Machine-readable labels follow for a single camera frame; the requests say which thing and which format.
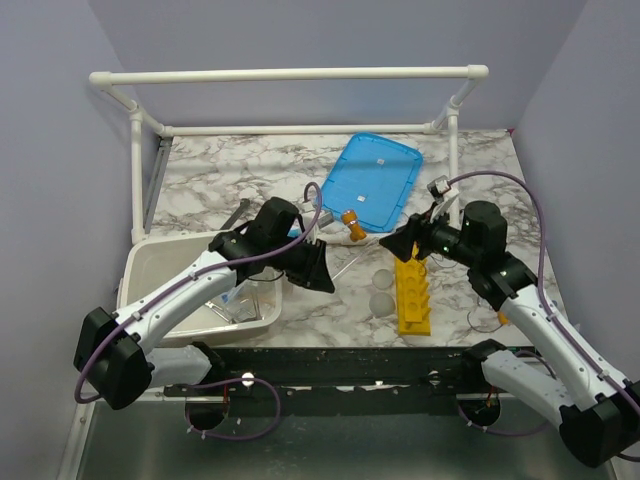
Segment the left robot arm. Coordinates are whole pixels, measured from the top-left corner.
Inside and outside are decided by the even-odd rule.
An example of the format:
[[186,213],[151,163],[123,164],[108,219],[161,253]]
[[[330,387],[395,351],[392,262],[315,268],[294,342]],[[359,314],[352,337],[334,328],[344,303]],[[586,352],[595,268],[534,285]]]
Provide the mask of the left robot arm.
[[181,273],[153,292],[114,312],[101,307],[89,312],[73,358],[79,372],[76,402],[102,399],[118,410],[150,388],[170,385],[190,385],[201,395],[214,393],[222,372],[207,347],[164,348],[161,343],[206,302],[267,268],[303,289],[334,292],[327,244],[311,236],[315,224],[304,224],[296,237],[289,234],[301,219],[296,206],[273,197],[253,220],[216,234]]

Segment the blue plastic bin lid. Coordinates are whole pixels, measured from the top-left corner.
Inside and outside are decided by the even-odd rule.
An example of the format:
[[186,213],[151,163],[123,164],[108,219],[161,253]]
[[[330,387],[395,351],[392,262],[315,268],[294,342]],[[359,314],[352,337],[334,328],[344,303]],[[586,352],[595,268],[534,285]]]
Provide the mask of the blue plastic bin lid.
[[423,165],[416,149],[371,133],[351,137],[322,185],[323,208],[357,215],[367,232],[394,229]]

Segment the yellow test tube rack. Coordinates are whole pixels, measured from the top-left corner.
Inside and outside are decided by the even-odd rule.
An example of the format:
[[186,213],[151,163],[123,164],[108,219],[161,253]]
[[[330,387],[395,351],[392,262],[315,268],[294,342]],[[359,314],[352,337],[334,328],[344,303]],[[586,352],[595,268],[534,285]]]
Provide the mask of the yellow test tube rack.
[[397,332],[401,336],[430,336],[429,282],[426,260],[417,260],[417,246],[407,262],[395,260]]

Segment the white plastic bin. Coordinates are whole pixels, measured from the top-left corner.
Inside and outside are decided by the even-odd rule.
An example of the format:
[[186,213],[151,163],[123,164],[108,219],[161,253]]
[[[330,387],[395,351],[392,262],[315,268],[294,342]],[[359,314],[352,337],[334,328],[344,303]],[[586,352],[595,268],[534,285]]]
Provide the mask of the white plastic bin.
[[[134,246],[128,255],[120,281],[117,306],[126,306],[141,299],[180,274],[207,249],[215,235],[214,231],[183,232],[179,235],[152,237]],[[265,333],[282,311],[282,279],[278,272],[267,268],[254,281],[243,284],[257,287],[261,320],[230,324],[213,310],[215,297],[174,327],[164,337],[161,345],[179,347],[193,341],[225,345]]]

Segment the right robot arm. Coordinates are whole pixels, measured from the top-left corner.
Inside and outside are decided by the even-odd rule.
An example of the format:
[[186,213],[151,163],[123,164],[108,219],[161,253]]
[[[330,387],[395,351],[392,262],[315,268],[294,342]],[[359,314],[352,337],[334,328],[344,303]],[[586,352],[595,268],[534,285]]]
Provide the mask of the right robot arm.
[[508,225],[486,201],[469,203],[460,228],[432,212],[413,214],[406,225],[410,251],[437,253],[467,269],[475,293],[513,323],[550,364],[549,378],[494,352],[464,362],[460,379],[480,392],[494,385],[545,417],[566,448],[595,468],[639,440],[639,385],[591,347],[556,308],[541,280],[506,247]]

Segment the clear bag of syringes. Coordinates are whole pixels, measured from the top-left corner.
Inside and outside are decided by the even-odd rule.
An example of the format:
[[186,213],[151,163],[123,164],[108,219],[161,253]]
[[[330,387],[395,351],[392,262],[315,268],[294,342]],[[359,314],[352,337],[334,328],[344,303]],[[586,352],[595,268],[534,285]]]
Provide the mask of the clear bag of syringes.
[[213,310],[230,324],[262,319],[257,287],[243,284],[213,300]]

